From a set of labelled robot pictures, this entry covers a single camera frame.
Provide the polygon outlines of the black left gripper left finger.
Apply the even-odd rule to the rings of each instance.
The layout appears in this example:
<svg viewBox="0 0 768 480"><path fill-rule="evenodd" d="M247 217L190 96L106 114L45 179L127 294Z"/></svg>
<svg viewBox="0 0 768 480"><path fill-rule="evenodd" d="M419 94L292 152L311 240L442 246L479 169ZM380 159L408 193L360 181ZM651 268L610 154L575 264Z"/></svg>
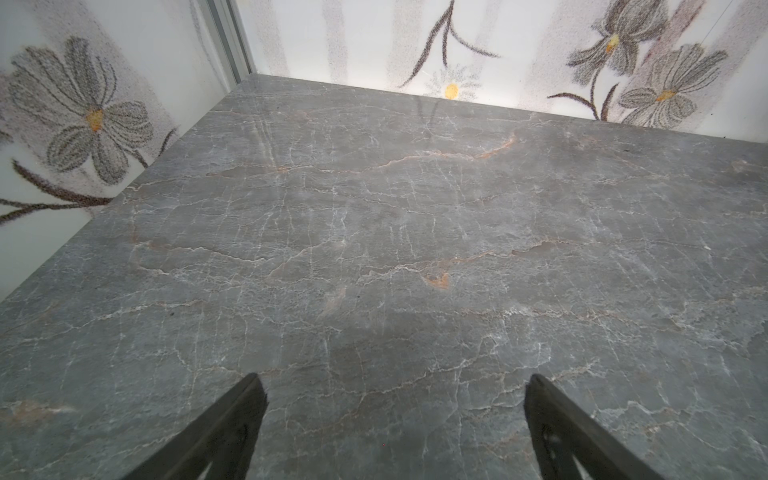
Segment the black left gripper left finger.
<svg viewBox="0 0 768 480"><path fill-rule="evenodd" d="M138 465L127 479L244 479L268 396L250 373Z"/></svg>

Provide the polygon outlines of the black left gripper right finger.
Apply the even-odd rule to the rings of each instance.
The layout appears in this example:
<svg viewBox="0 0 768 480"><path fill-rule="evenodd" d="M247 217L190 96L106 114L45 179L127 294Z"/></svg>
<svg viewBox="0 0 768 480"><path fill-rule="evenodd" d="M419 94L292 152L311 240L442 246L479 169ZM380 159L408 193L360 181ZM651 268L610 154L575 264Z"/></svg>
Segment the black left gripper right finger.
<svg viewBox="0 0 768 480"><path fill-rule="evenodd" d="M541 374L526 384L524 412L544 479L661 477Z"/></svg>

